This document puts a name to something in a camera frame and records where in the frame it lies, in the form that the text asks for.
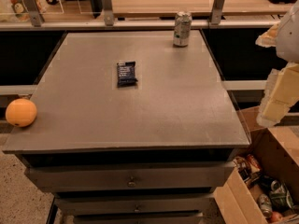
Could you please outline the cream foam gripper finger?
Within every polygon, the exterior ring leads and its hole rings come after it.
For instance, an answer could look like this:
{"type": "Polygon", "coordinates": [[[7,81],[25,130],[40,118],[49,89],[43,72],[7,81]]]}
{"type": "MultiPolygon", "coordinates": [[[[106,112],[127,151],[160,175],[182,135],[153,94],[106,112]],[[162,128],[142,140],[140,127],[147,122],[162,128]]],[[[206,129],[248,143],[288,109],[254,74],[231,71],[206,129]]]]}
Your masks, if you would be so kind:
{"type": "Polygon", "coordinates": [[[280,123],[299,101],[299,64],[287,63],[280,71],[272,69],[263,93],[256,121],[269,128],[280,123]]]}

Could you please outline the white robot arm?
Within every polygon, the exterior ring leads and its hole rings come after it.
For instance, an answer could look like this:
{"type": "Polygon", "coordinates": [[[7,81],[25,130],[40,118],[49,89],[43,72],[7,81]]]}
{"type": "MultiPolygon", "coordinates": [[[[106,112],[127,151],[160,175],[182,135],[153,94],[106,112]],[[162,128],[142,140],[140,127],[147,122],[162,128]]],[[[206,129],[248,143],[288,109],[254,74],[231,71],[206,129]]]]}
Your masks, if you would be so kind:
{"type": "Polygon", "coordinates": [[[264,98],[259,106],[257,123],[269,128],[280,123],[299,101],[299,0],[255,44],[276,48],[279,58],[287,65],[280,71],[272,69],[264,88],[264,98]]]}

